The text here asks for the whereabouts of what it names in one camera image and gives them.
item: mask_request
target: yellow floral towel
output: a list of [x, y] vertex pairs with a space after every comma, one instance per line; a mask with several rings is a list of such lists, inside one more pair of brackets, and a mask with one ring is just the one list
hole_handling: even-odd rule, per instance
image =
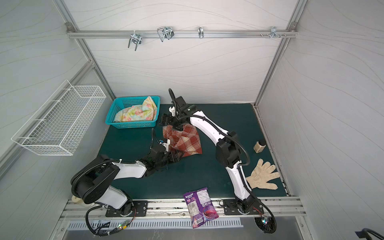
[[157, 106], [149, 96], [142, 105], [133, 105], [120, 110], [113, 122], [152, 121], [156, 117]]

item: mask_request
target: candy package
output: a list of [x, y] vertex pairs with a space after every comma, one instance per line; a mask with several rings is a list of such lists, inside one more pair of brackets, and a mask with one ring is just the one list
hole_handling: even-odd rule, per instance
[[218, 218], [206, 187], [197, 191], [186, 192], [183, 196], [191, 216], [193, 228], [203, 225], [206, 221]]

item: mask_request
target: beige glove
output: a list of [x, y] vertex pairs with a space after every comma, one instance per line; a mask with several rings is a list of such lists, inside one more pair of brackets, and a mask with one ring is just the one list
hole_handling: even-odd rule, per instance
[[273, 172], [276, 169], [275, 165], [270, 162], [265, 162], [259, 159], [255, 169], [252, 171], [251, 176], [247, 177], [247, 181], [251, 188], [263, 188], [276, 190], [277, 185], [274, 183], [267, 183], [267, 181], [280, 177], [278, 172]]

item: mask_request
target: checkered cloth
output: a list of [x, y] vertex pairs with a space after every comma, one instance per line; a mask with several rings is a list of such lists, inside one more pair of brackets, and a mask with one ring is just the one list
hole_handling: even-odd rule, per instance
[[183, 151], [183, 157], [202, 154], [200, 137], [195, 126], [184, 124], [183, 131], [172, 129], [171, 125], [163, 127], [164, 138], [170, 139], [169, 151], [173, 149]]

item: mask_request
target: green table surface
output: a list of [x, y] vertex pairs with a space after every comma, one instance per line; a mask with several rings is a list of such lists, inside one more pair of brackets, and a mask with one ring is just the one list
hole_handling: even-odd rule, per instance
[[[169, 113], [170, 106], [169, 104], [160, 105], [157, 122], [163, 113]], [[246, 177], [250, 176], [259, 158], [274, 164], [267, 147], [258, 154], [253, 150], [253, 146], [263, 138], [263, 134], [251, 104], [199, 104], [197, 107], [223, 129], [229, 132], [235, 131], [238, 134], [240, 143], [251, 158], [251, 163], [243, 167]], [[156, 126], [155, 131], [157, 138], [162, 138], [162, 126]], [[116, 179], [112, 186], [125, 191], [133, 199], [182, 198], [184, 193], [203, 187], [208, 187], [210, 197], [234, 197], [229, 175], [216, 161], [215, 145], [199, 129], [197, 131], [203, 154], [185, 157], [180, 162], [169, 164], [166, 170], [155, 172], [149, 177]], [[149, 152], [150, 144], [150, 127], [117, 129], [110, 126], [99, 154], [106, 154], [114, 159], [134, 161]], [[255, 188], [252, 191], [259, 197], [286, 196], [280, 178], [269, 182], [277, 184], [278, 189]]]

